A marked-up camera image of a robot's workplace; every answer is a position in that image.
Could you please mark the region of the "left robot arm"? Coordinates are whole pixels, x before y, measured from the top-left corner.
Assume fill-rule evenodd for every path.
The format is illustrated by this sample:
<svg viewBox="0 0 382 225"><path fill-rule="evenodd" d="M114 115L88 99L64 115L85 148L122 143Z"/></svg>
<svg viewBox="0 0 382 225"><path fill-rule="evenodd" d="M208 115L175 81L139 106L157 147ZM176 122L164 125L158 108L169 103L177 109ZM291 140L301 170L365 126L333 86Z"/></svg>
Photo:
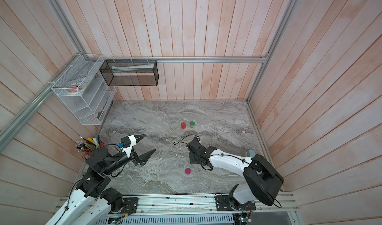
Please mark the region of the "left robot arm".
<svg viewBox="0 0 382 225"><path fill-rule="evenodd" d="M86 159L88 171L77 181L67 202L48 221L49 225L92 225L108 213L125 216L135 213L138 198L124 199L116 189L108 187L112 173L123 170L130 161L144 166L155 150L138 155L134 146L145 134L129 135L117 144L119 152L112 155L107 145L91 151Z"/></svg>

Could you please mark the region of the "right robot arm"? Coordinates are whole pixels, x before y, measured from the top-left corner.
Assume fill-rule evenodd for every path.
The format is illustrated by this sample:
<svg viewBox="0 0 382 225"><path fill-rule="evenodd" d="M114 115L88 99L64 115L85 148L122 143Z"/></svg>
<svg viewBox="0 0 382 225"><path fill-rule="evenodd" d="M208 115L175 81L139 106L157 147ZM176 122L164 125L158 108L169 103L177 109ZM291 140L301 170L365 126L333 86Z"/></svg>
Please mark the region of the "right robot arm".
<svg viewBox="0 0 382 225"><path fill-rule="evenodd" d="M264 205L280 208L277 195L284 179L276 169L260 154L242 157L229 154L216 147L205 148L200 138L195 136L187 145L190 164L199 164L204 170L225 169L245 179L245 184L236 184L228 195L219 194L215 201L217 209L240 210L257 200Z"/></svg>

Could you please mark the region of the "bundle of pencils and pens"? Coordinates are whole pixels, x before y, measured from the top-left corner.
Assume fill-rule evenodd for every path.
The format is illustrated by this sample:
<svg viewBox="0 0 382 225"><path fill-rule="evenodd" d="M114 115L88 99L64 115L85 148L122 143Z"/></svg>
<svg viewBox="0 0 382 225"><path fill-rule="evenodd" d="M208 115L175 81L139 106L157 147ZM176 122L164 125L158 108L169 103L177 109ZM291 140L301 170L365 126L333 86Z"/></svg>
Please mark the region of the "bundle of pencils and pens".
<svg viewBox="0 0 382 225"><path fill-rule="evenodd" d="M99 148L102 144L102 141L98 136L94 136L93 138L84 138L80 137L80 141L76 141L74 148L78 152L90 152Z"/></svg>

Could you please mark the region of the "red pencil cup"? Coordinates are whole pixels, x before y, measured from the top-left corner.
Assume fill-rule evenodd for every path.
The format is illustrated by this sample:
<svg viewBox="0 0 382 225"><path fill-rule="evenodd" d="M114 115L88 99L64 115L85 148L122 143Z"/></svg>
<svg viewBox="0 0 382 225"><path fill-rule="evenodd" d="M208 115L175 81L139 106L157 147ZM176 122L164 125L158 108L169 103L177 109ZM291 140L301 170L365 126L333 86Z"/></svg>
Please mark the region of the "red pencil cup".
<svg viewBox="0 0 382 225"><path fill-rule="evenodd" d="M86 152L84 155L83 155L83 159L86 160L88 156L90 156L90 154L93 152L94 150L90 150L88 152Z"/></svg>

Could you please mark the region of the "tape roll on shelf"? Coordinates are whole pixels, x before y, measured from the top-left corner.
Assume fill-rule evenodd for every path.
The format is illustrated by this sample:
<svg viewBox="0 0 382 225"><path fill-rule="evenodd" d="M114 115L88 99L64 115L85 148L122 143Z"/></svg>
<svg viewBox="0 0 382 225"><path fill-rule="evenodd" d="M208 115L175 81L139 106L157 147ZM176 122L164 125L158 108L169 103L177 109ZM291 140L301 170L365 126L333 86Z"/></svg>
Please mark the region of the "tape roll on shelf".
<svg viewBox="0 0 382 225"><path fill-rule="evenodd" d="M84 91L84 86L80 82L72 83L65 89L67 95L77 95L81 94Z"/></svg>

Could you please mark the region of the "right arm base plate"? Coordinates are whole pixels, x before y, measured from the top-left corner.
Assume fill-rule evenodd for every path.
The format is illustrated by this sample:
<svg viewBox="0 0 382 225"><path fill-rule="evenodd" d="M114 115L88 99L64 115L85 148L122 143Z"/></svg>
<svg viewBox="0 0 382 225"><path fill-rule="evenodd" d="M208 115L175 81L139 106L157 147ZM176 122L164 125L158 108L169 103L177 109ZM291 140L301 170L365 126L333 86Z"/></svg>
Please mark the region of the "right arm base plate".
<svg viewBox="0 0 382 225"><path fill-rule="evenodd" d="M233 196L222 195L220 193L214 196L216 209L218 211L248 211L252 212L256 210L256 205L254 201L247 202L245 204L240 204L236 201Z"/></svg>

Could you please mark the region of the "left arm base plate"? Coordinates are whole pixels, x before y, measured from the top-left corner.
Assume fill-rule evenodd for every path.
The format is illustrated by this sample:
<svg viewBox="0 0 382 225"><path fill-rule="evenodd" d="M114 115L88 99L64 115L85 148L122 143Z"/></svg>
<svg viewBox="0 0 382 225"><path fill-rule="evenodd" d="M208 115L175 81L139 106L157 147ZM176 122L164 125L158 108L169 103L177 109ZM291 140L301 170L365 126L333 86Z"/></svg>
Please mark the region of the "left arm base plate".
<svg viewBox="0 0 382 225"><path fill-rule="evenodd" d="M113 214L135 214L138 206L138 197L126 197L126 198L118 198L112 202L108 202L111 210L110 212Z"/></svg>

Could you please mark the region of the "black mesh wall basket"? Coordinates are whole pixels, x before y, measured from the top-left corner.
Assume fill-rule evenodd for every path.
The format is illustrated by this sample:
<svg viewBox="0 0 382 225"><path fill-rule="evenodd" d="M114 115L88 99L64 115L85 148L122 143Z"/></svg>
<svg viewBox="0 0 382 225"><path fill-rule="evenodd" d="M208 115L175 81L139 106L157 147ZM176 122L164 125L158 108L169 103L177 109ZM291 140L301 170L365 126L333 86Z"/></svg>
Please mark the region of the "black mesh wall basket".
<svg viewBox="0 0 382 225"><path fill-rule="evenodd" d="M107 59L100 73L109 86L157 86L157 62L149 59Z"/></svg>

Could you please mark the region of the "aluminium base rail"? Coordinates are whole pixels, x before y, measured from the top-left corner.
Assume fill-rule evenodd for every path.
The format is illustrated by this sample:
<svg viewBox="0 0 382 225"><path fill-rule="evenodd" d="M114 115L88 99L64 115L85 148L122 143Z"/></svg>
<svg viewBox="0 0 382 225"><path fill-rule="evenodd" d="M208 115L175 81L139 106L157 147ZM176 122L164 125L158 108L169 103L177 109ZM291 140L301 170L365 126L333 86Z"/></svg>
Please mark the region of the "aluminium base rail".
<svg viewBox="0 0 382 225"><path fill-rule="evenodd" d="M218 213L215 194L168 194L135 195L139 198L135 215L175 215L175 214L211 214ZM289 212L299 211L292 193L280 192L277 201L267 206L254 201L256 210L252 212Z"/></svg>

